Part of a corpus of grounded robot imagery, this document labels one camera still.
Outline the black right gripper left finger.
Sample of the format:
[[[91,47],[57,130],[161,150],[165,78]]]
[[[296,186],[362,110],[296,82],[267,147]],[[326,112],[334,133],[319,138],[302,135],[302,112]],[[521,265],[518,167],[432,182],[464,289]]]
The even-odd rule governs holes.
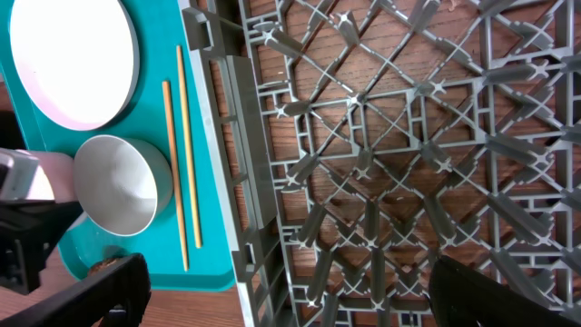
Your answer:
[[[118,258],[73,286],[1,321],[2,327],[138,326],[151,298],[144,257]]]

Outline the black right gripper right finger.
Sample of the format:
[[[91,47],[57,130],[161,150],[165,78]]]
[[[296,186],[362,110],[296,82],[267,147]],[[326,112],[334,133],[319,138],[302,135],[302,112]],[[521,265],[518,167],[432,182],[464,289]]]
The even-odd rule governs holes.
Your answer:
[[[435,261],[428,295],[439,326],[580,327],[448,256]]]

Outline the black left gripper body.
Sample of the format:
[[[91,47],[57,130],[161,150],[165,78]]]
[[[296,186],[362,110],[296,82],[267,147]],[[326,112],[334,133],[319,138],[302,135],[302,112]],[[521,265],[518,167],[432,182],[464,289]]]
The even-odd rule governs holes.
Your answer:
[[[40,287],[47,258],[82,212],[78,202],[2,202],[1,286],[20,294]]]

